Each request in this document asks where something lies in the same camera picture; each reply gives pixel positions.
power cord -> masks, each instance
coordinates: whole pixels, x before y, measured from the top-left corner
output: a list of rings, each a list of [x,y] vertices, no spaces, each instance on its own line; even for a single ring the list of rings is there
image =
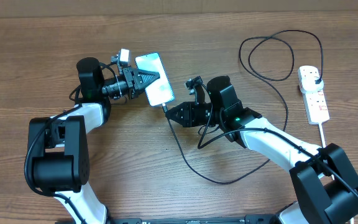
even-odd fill
[[[206,126],[206,125],[202,125],[202,127],[199,128],[199,130],[198,130],[198,132],[197,132],[198,135],[202,135],[200,132],[201,132],[201,130],[202,130],[203,128],[205,128],[205,126]],[[217,131],[217,130],[219,130],[219,126],[217,126],[213,131],[210,131],[210,132],[206,133],[205,135],[214,133],[214,132]]]
[[[114,65],[114,63],[109,63],[108,65],[106,65],[105,63],[99,62],[99,65],[101,66],[101,69],[105,69],[107,68],[113,75],[115,78],[117,78],[116,73],[114,72],[114,70],[110,67],[111,65]]]
[[[316,35],[314,35],[313,33],[310,33],[308,31],[304,31],[304,30],[283,30],[283,31],[280,31],[280,32],[277,32],[273,35],[270,35],[270,36],[266,36],[266,37],[250,37],[250,38],[247,38],[245,40],[243,40],[241,42],[241,45],[240,45],[240,48],[239,48],[239,61],[242,65],[242,67],[251,75],[253,75],[254,77],[258,78],[259,80],[263,81],[264,83],[268,84],[270,87],[273,88],[274,91],[276,91],[276,93],[278,94],[278,96],[281,98],[281,100],[283,101],[283,104],[284,104],[284,108],[285,108],[285,122],[284,122],[284,127],[283,127],[283,131],[285,131],[286,127],[287,127],[287,123],[288,123],[288,106],[287,106],[287,102],[285,102],[284,100],[284,97],[281,95],[281,93],[271,84],[269,83],[267,80],[269,81],[284,81],[286,80],[287,78],[290,77],[290,75],[292,74],[292,71],[293,71],[293,67],[294,67],[294,63],[295,63],[295,56],[294,56],[294,53],[293,53],[293,49],[291,47],[291,45],[289,43],[287,43],[286,41],[282,40],[282,39],[279,39],[279,38],[276,38],[274,37],[275,35],[277,34],[281,34],[283,32],[302,32],[302,33],[306,33],[306,34],[310,34],[312,35],[314,38],[316,38],[316,40],[318,41],[318,44],[319,44],[319,47],[320,47],[320,53],[321,53],[321,73],[320,73],[320,78],[316,81],[316,82],[320,82],[323,78],[323,58],[324,58],[324,55],[323,55],[323,46],[321,45],[321,42],[320,40],[318,39],[318,37]],[[241,50],[242,50],[242,46],[249,40],[254,40],[254,39],[263,39],[261,42],[259,42],[249,53],[248,55],[248,65],[250,67],[250,69],[252,70],[252,72],[250,70],[247,69],[247,67],[244,65],[244,62],[242,61],[242,57],[241,57]],[[261,75],[260,73],[256,72],[255,69],[252,67],[251,65],[251,62],[250,62],[250,58],[251,58],[251,55],[252,53],[254,53],[254,51],[256,50],[257,47],[259,47],[262,43],[264,43],[266,40],[270,40],[270,39],[274,39],[274,40],[278,40],[278,41],[281,41],[283,42],[284,44],[286,44],[288,46],[288,48],[290,49],[291,51],[291,56],[292,56],[292,65],[291,65],[291,70],[290,70],[290,73],[284,77],[284,78],[279,78],[279,79],[274,79],[274,78],[269,78],[269,77],[265,77],[263,75]]]
[[[74,101],[75,102],[75,99],[72,98],[73,94],[77,91],[81,91],[81,85],[78,85],[73,91],[71,91],[71,93],[68,95],[68,98],[71,100],[71,101]]]
[[[166,105],[163,104],[163,109],[164,111],[168,111],[168,108]],[[199,175],[200,177],[212,182],[212,183],[215,183],[215,184],[222,184],[222,185],[227,185],[227,184],[233,184],[241,179],[243,179],[244,177],[247,177],[248,175],[254,173],[255,171],[259,170],[261,167],[263,167],[266,163],[268,163],[268,161],[264,162],[262,165],[256,167],[254,170],[248,172],[246,175],[243,175],[239,178],[237,178],[236,180],[232,180],[232,181],[229,181],[229,182],[220,182],[220,181],[216,181],[216,180],[212,180],[212,179],[209,179],[208,177],[205,177],[204,175],[200,174],[199,172],[195,171],[194,168],[192,168],[192,166],[187,162],[186,160],[186,157],[183,153],[183,150],[181,149],[181,146],[180,146],[180,143],[179,143],[179,140],[177,138],[177,135],[175,134],[175,131],[173,130],[173,127],[172,127],[172,124],[171,124],[171,121],[169,120],[169,118],[167,118],[168,120],[168,124],[169,124],[169,127],[171,128],[171,131],[172,131],[172,134],[173,134],[173,137],[175,138],[177,144],[178,144],[178,147],[179,147],[179,150],[180,150],[180,154],[183,158],[183,160],[185,161],[186,165],[191,169],[191,171],[193,171],[195,174]]]
[[[205,91],[207,91],[207,88],[206,88],[206,86],[204,85],[204,83],[202,83],[201,86],[205,89]],[[208,129],[208,126],[209,126],[209,122],[211,121],[212,111],[213,111],[213,105],[211,104],[211,114],[210,114],[210,116],[209,116],[209,118],[208,118],[208,121],[207,121],[207,123],[206,123],[204,132],[203,132],[203,134],[202,134],[201,137],[200,137],[200,141],[198,142],[198,145],[197,145],[197,148],[198,148],[198,149],[202,149],[202,148],[204,148],[204,147],[206,146],[206,145],[201,145],[201,143],[203,142],[204,137],[207,135],[207,129]],[[226,127],[225,127],[225,125],[224,125],[224,123],[223,123],[223,121],[222,121],[222,111],[223,111],[223,110],[220,110],[220,112],[219,112],[219,123],[220,123],[220,126],[221,126],[223,129],[226,130]],[[248,175],[253,174],[255,171],[259,170],[259,169],[262,168],[264,165],[266,165],[269,161],[270,161],[270,159],[267,159],[267,160],[266,160],[264,163],[262,163],[260,166],[256,167],[256,168],[253,169],[252,171],[250,171],[250,172],[244,174],[243,176],[237,178],[236,180],[232,180],[232,181],[229,181],[229,182],[218,182],[218,181],[215,181],[215,180],[214,180],[214,181],[212,181],[212,182],[214,182],[214,183],[216,183],[216,184],[232,184],[232,183],[235,183],[235,182],[237,182],[237,181],[243,179],[244,177],[247,177]]]
[[[326,147],[326,139],[324,138],[323,125],[321,123],[318,123],[318,129],[320,131],[321,146]]]

power strip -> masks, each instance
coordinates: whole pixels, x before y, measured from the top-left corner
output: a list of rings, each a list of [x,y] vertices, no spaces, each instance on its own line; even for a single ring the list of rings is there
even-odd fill
[[[302,95],[309,124],[322,124],[329,120],[327,102],[323,90],[303,93]]]

black cable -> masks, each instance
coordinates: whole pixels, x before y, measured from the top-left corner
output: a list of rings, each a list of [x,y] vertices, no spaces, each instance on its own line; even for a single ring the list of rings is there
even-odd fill
[[[114,75],[114,78],[116,78],[116,73],[114,72],[114,70],[110,67],[111,65],[114,65],[114,63],[109,63],[108,65],[106,65],[105,63],[102,63],[102,62],[99,62],[99,65],[101,67],[101,69],[105,69],[107,68],[113,75]],[[78,85],[77,88],[75,88],[69,95],[68,95],[68,98],[71,100],[71,101],[75,101],[72,96],[73,94],[77,91],[77,89],[81,89],[81,85]]]
[[[113,75],[115,78],[117,78],[116,76],[116,73],[114,72],[114,70],[110,67],[111,65],[114,65],[113,63],[110,63],[108,65],[106,65],[105,63],[103,62],[99,62],[99,65],[102,67],[102,70],[107,68]]]
[[[265,132],[265,133],[270,133],[270,134],[274,134],[274,135],[278,136],[279,138],[281,138],[282,140],[286,141],[287,143],[289,143],[291,146],[293,146],[294,148],[296,148],[297,150],[299,150],[303,154],[305,154],[308,157],[312,158],[312,160],[316,161],[329,174],[334,175],[335,179],[340,181],[340,183],[343,184],[343,186],[345,186],[345,188],[348,191],[350,191],[352,194],[354,194],[354,196],[358,199],[358,193],[354,189],[352,189],[352,187],[348,183],[346,183],[337,173],[335,173],[335,171],[333,171],[329,166],[327,166],[327,164],[325,164],[323,161],[319,160],[316,156],[312,155],[310,152],[304,150],[301,146],[296,145],[294,142],[292,142],[291,140],[289,140],[288,138],[286,138],[282,134],[277,133],[277,132],[272,131],[272,130],[267,129],[267,128],[242,128],[242,129],[237,129],[237,130],[233,130],[233,131],[228,131],[226,133],[220,134],[219,136],[216,136],[216,137],[212,138],[211,140],[209,140],[206,143],[204,143],[201,147],[205,147],[208,144],[211,144],[213,141],[215,141],[215,140],[217,140],[217,139],[219,139],[219,138],[221,138],[223,136],[226,136],[226,135],[232,134],[232,133],[241,132],[241,131],[262,131],[262,132]]]
[[[75,91],[74,105],[81,104],[80,100],[78,99],[78,97],[80,95],[80,91],[81,91],[81,88],[77,88],[77,90]]]
[[[291,75],[292,70],[293,70],[293,62],[294,62],[293,50],[292,50],[292,48],[290,47],[290,45],[289,45],[287,42],[285,42],[284,40],[281,40],[281,39],[278,39],[278,38],[275,38],[275,37],[274,37],[275,35],[281,34],[281,33],[284,33],[284,32],[302,32],[302,33],[306,33],[306,34],[312,35],[312,36],[318,41],[318,44],[319,44],[319,47],[320,47],[320,54],[321,54],[321,73],[320,73],[320,78],[319,78],[318,80],[316,80],[316,83],[319,84],[319,83],[321,82],[321,80],[323,79],[323,65],[324,65],[323,46],[321,45],[320,39],[319,39],[316,35],[314,35],[314,34],[311,33],[311,32],[305,31],[305,30],[283,30],[283,31],[277,32],[277,33],[275,33],[275,34],[273,34],[273,35],[271,35],[271,36],[268,36],[268,37],[251,37],[251,38],[248,38],[248,39],[246,39],[245,41],[243,41],[242,44],[243,44],[244,42],[248,41],[248,40],[251,40],[251,39],[263,39],[261,42],[259,42],[259,44],[257,44],[257,45],[251,50],[251,52],[250,52],[249,55],[248,55],[248,64],[249,64],[249,67],[251,68],[251,70],[252,70],[253,72],[255,72],[256,75],[258,75],[258,76],[260,76],[260,77],[262,77],[262,78],[264,78],[264,79],[266,79],[266,80],[270,80],[270,81],[283,81],[283,80],[286,80],[286,79]],[[254,70],[254,68],[252,67],[251,63],[250,63],[251,55],[252,55],[252,53],[255,51],[255,49],[256,49],[257,47],[259,47],[262,43],[264,43],[266,40],[269,40],[269,39],[279,40],[279,41],[281,41],[281,42],[287,44],[288,47],[289,47],[290,50],[291,50],[292,58],[293,58],[293,59],[292,59],[292,68],[291,68],[290,73],[289,73],[285,78],[276,80],[276,79],[272,79],[272,78],[265,77],[265,76],[259,74],[258,72],[256,72],[256,71]]]
[[[244,40],[241,45],[240,45],[240,49],[239,49],[239,60],[240,60],[240,63],[242,65],[242,67],[251,75],[253,75],[254,77],[258,78],[259,80],[263,81],[264,83],[268,84],[270,87],[273,88],[274,91],[276,91],[276,93],[278,94],[278,96],[281,98],[281,100],[283,101],[283,104],[284,104],[284,108],[285,108],[285,121],[284,121],[284,127],[283,127],[283,131],[285,131],[285,129],[287,128],[287,123],[288,123],[288,106],[287,106],[287,102],[285,102],[284,100],[284,97],[281,95],[281,93],[271,84],[269,83],[268,81],[266,81],[265,79],[267,79],[267,77],[264,77],[262,75],[259,75],[258,73],[252,73],[250,70],[247,69],[247,67],[244,65],[244,63],[242,62],[242,58],[241,58],[241,50],[242,50],[242,46],[244,45],[245,42],[247,42],[248,40],[252,40],[252,39],[266,39],[266,38],[269,38],[269,37],[251,37],[251,38],[248,38],[246,40]],[[290,46],[290,44],[288,44],[287,42],[285,42],[284,40],[282,39],[278,39],[276,37],[270,37],[270,39],[274,39],[274,40],[279,40],[281,42],[283,42],[284,44],[286,44],[290,50],[291,50],[291,55],[292,55],[292,66],[291,66],[291,71],[290,73],[282,78],[282,79],[279,79],[279,80],[273,80],[273,81],[284,81],[286,80],[291,74],[292,74],[292,70],[293,70],[293,66],[294,66],[294,63],[295,63],[295,56],[293,54],[293,50]]]
[[[125,105],[127,104],[128,102],[128,97],[127,96],[124,96],[125,97],[125,101],[123,103],[111,103],[112,105],[119,105],[119,106],[122,106],[122,105]]]
[[[77,88],[75,88],[69,95],[68,95],[68,98],[71,100],[71,101],[74,101],[75,102],[75,99],[72,98],[73,94],[77,91],[77,90],[81,90],[81,85],[78,85]]]
[[[208,90],[207,90],[206,86],[204,85],[204,83],[202,83],[201,86],[205,89],[205,91],[208,92]],[[207,129],[208,129],[209,122],[211,121],[212,114],[213,114],[213,104],[211,104],[211,114],[210,114],[210,116],[209,116],[209,118],[208,118],[208,121],[207,121],[207,123],[206,123],[204,132],[203,132],[203,134],[202,134],[201,137],[200,137],[200,141],[198,142],[198,145],[197,145],[197,148],[198,148],[198,149],[204,148],[204,146],[201,146],[201,143],[203,142],[203,139],[204,139],[204,137],[205,137],[205,135],[206,135],[206,131],[207,131]],[[220,110],[220,112],[219,112],[219,122],[220,122],[222,128],[224,128],[224,129],[226,130],[226,127],[224,126],[223,121],[222,121],[222,110]],[[266,165],[269,161],[270,161],[270,159],[267,159],[264,163],[262,163],[260,166],[256,167],[256,168],[253,169],[252,171],[250,171],[250,172],[244,174],[243,176],[239,177],[239,178],[236,179],[236,180],[232,180],[232,181],[229,181],[229,182],[218,182],[218,181],[215,181],[215,180],[212,181],[211,179],[207,179],[207,178],[204,177],[203,175],[197,173],[193,168],[190,168],[190,169],[193,170],[193,171],[195,171],[200,177],[203,177],[204,179],[209,180],[209,181],[212,181],[212,182],[214,182],[214,183],[216,183],[216,184],[232,184],[232,183],[235,183],[235,182],[237,182],[237,181],[243,179],[244,177],[247,177],[248,175],[254,173],[255,171],[259,170],[259,169],[262,168],[264,165]]]
[[[195,171],[195,170],[190,166],[190,164],[187,162],[186,157],[185,157],[185,155],[184,155],[184,153],[183,153],[183,150],[182,150],[181,147],[180,147],[180,143],[179,143],[179,140],[178,140],[178,138],[177,138],[177,135],[175,134],[175,131],[173,130],[171,121],[169,120],[169,118],[167,118],[167,120],[168,120],[169,127],[171,128],[173,137],[175,138],[175,140],[176,140],[176,142],[177,142],[177,144],[178,144],[178,147],[179,147],[179,150],[180,150],[180,154],[181,154],[183,160],[186,162],[186,165],[187,165],[195,174],[199,175],[200,177],[202,177],[202,178],[204,178],[204,179],[206,179],[206,180],[208,180],[208,181],[210,181],[210,182],[212,182],[212,183],[215,183],[215,184],[223,184],[223,185],[233,184],[233,183],[235,183],[235,182],[237,182],[237,181],[243,179],[244,177],[247,177],[248,175],[254,173],[255,171],[259,170],[261,167],[263,167],[266,163],[269,162],[269,161],[266,161],[266,162],[264,162],[262,165],[256,167],[254,170],[252,170],[252,171],[250,171],[249,173],[247,173],[246,175],[243,175],[243,176],[237,178],[236,180],[232,180],[232,181],[229,181],[229,182],[219,182],[219,181],[216,181],[216,180],[209,179],[208,177],[205,177],[205,176],[203,176],[202,174],[200,174],[199,172]]]
[[[205,124],[205,125],[202,125],[202,127],[199,128],[199,130],[198,130],[198,132],[197,132],[198,135],[201,135],[200,131],[201,131],[203,128],[205,128],[205,126],[206,126],[206,124]],[[219,126],[217,126],[213,131],[210,131],[210,132],[206,133],[205,135],[214,133],[214,132],[217,131],[217,130],[219,130]]]

white cable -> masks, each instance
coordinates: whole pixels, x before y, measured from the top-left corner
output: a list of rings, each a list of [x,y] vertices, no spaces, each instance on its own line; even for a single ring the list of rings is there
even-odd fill
[[[318,129],[320,130],[321,146],[326,147],[326,139],[324,138],[323,125],[321,123],[318,123]],[[351,218],[350,223],[354,224],[354,218]]]
[[[118,82],[118,77],[115,75],[116,80],[117,80],[117,86],[118,86],[118,90],[119,90],[119,97],[122,97],[122,93],[121,93],[121,88],[119,87],[119,82]]]
[[[318,129],[320,130],[321,146],[326,147],[326,139],[324,138],[323,125],[318,123]]]

phone screen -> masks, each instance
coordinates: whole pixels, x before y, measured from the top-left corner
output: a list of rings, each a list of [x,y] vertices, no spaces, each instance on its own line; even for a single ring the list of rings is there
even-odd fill
[[[159,72],[160,78],[146,87],[146,95],[151,106],[161,105],[175,99],[167,74],[158,53],[151,53],[135,58],[138,69]]]

